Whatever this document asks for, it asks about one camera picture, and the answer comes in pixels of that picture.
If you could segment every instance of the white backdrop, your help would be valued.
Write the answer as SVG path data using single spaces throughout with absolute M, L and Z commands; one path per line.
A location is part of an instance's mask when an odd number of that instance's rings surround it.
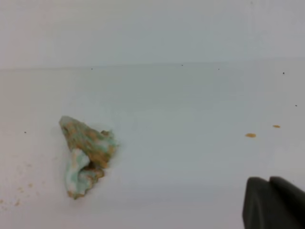
M 0 68 L 305 57 L 303 0 L 2 0 Z
M 243 228 L 249 176 L 305 189 L 304 65 L 1 71 L 2 227 Z M 76 201 L 64 190 L 61 115 L 112 128 L 122 145 Z

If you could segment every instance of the white surface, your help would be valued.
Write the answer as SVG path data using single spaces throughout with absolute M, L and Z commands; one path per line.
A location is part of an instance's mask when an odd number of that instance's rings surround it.
M 243 228 L 249 176 L 305 188 L 304 65 L 2 71 L 2 227 Z M 112 128 L 122 145 L 106 177 L 76 201 L 63 184 L 61 115 Z
M 303 0 L 1 0 L 0 69 L 305 57 Z

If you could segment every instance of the wall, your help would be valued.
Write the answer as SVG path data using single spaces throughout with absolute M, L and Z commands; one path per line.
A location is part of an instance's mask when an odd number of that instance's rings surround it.
M 1 71 L 3 228 L 243 228 L 249 176 L 305 189 L 304 65 Z M 106 176 L 76 201 L 63 184 L 62 115 L 112 129 L 121 143 Z
M 0 68 L 305 56 L 303 0 L 2 0 Z

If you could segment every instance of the debris particle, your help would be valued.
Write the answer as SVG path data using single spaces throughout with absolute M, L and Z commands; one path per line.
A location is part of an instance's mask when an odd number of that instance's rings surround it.
M 20 199 L 17 200 L 17 202 L 15 203 L 15 206 L 19 206 L 20 205 Z
M 256 137 L 256 134 L 248 133 L 245 135 L 246 137 Z

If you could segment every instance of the black object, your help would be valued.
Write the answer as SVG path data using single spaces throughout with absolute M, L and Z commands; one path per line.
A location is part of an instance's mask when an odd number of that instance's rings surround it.
M 245 229 L 305 229 L 305 192 L 281 177 L 247 181 Z

